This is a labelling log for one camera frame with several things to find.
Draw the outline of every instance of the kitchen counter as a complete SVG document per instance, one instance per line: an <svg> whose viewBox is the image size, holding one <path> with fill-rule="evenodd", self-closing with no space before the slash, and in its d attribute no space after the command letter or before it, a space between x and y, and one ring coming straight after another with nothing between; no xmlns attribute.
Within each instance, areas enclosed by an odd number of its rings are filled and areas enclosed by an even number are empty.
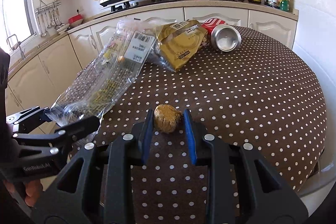
<svg viewBox="0 0 336 224"><path fill-rule="evenodd" d="M28 56L22 61L19 60L16 62L13 66L9 69L9 75L8 79L10 80L13 75L18 72L28 61L30 61L32 58L34 58L37 54L39 54L41 51L43 51L45 48L49 47L53 43L57 42L59 39L67 36L70 33L76 32L80 29L89 27L91 25L114 19L117 17L132 15L136 13L141 12L147 12L151 10L161 10L161 9L167 9L167 8L180 8L180 7L229 7L229 8L238 8L238 9L247 9L247 10L255 10L265 13L270 13L274 15L283 16L295 21L298 21L299 19L299 11L294 9L293 13L287 13L278 9L274 9L265 5L257 5L257 4L251 4L248 2L235 2L235 1L224 1L224 0L180 0L175 2L166 2L166 3L158 3L158 4L152 4L148 6L142 6L142 7L136 7L129 10L124 10L120 12L114 12L111 13L110 11L106 11L100 14L97 14L93 17L90 17L84 21L83 24L80 26L73 28L69 30L68 32L62 34L62 35L54 35L52 37L49 37L46 41L43 43L40 43L38 46L36 46L30 53L28 53Z"/></svg>

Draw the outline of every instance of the barcode label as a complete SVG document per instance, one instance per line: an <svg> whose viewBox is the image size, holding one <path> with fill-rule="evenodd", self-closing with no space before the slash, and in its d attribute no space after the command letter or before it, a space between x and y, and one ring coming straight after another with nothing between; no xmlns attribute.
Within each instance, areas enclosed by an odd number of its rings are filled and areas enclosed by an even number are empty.
<svg viewBox="0 0 336 224"><path fill-rule="evenodd" d="M145 35L137 31L134 32L124 57L138 63L144 62L144 59L146 58L154 40L154 36Z"/></svg>
<svg viewBox="0 0 336 224"><path fill-rule="evenodd" d="M145 42L149 42L149 40L151 39L149 36L143 35L141 33L136 33L134 38L139 39L141 41L145 41Z"/></svg>

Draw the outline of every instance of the gas stove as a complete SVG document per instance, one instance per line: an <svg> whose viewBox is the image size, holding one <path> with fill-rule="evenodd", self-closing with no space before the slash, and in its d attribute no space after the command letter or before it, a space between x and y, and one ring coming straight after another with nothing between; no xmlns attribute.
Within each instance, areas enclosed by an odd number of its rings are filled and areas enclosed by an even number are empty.
<svg viewBox="0 0 336 224"><path fill-rule="evenodd" d="M165 3L177 0L101 0L100 5L103 6L103 10L111 9L111 12L119 12L123 10L129 10L135 7L141 7L151 5L155 3Z"/></svg>

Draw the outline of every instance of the plastic bag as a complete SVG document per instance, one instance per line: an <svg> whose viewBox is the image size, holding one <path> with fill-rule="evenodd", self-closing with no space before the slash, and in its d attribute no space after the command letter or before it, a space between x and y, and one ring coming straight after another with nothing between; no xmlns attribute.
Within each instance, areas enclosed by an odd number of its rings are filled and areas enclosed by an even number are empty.
<svg viewBox="0 0 336 224"><path fill-rule="evenodd" d="M152 44L155 25L137 20L120 21L99 56L79 73L48 113L59 126L89 116L102 119L139 75ZM85 141L92 141L95 133Z"/></svg>
<svg viewBox="0 0 336 224"><path fill-rule="evenodd" d="M167 24L156 29L157 41L147 61L177 72L207 43L207 31L197 20Z"/></svg>

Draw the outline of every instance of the clear plastic bag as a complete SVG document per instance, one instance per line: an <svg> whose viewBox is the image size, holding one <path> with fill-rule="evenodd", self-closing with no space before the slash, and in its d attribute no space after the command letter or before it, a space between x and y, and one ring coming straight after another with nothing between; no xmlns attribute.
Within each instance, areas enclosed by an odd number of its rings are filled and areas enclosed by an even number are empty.
<svg viewBox="0 0 336 224"><path fill-rule="evenodd" d="M155 25L120 21L99 56L58 97L49 118L59 126L92 115L101 120L135 81L155 40ZM94 135L87 136L85 142L92 141Z"/></svg>

